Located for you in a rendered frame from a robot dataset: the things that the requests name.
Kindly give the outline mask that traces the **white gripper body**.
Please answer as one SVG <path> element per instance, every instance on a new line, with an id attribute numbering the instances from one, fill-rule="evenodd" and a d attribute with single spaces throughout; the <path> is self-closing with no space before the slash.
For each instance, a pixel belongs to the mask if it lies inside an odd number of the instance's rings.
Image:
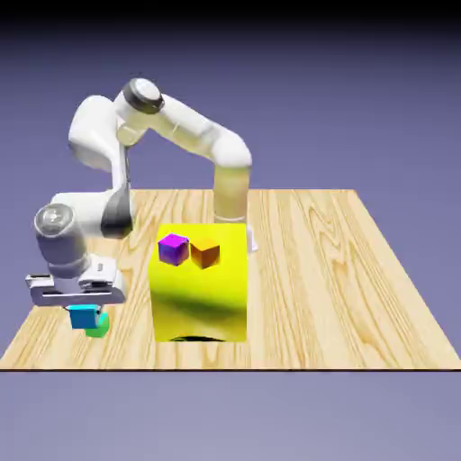
<path id="1" fill-rule="evenodd" d="M 78 279 L 52 275 L 30 275 L 30 294 L 38 306 L 69 307 L 73 304 L 120 304 L 126 301 L 122 272 L 118 269 L 88 269 Z"/>

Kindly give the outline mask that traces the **small blue cube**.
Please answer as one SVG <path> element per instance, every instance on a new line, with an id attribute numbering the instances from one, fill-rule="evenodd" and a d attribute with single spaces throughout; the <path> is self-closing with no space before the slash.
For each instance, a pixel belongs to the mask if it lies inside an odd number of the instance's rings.
<path id="1" fill-rule="evenodd" d="M 95 304 L 69 305 L 68 313 L 74 330 L 95 329 L 98 325 L 100 308 Z"/>

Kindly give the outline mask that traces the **small green cube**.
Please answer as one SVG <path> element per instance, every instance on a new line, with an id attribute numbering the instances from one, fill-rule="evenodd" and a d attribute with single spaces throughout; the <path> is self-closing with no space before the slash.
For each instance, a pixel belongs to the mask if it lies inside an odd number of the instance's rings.
<path id="1" fill-rule="evenodd" d="M 107 312 L 102 312 L 98 318 L 95 328 L 86 329 L 86 336 L 90 338 L 103 338 L 110 329 L 110 318 Z"/>

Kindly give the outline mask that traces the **small purple cube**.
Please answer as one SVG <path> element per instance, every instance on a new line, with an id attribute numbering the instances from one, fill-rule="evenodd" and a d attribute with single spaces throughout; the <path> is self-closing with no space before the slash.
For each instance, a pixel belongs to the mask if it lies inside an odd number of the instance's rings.
<path id="1" fill-rule="evenodd" d="M 158 258 L 161 262 L 178 267 L 189 257 L 189 239 L 169 233 L 158 241 Z"/>

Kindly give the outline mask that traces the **small orange cube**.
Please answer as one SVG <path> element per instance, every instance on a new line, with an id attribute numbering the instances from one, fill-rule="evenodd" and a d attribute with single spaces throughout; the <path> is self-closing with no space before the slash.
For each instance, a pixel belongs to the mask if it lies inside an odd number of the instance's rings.
<path id="1" fill-rule="evenodd" d="M 210 239 L 190 241 L 190 258 L 201 269 L 217 265 L 220 262 L 220 244 Z"/>

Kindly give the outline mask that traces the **large yellow box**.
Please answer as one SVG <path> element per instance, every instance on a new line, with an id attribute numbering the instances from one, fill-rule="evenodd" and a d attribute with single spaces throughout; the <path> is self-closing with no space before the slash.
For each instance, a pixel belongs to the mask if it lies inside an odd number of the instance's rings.
<path id="1" fill-rule="evenodd" d="M 158 258 L 158 241 L 169 233 L 189 239 L 189 257 L 180 266 Z M 220 262 L 206 269 L 190 258 L 190 241 L 220 244 Z M 247 340 L 247 228 L 231 224 L 162 224 L 149 262 L 149 292 L 157 342 Z"/>

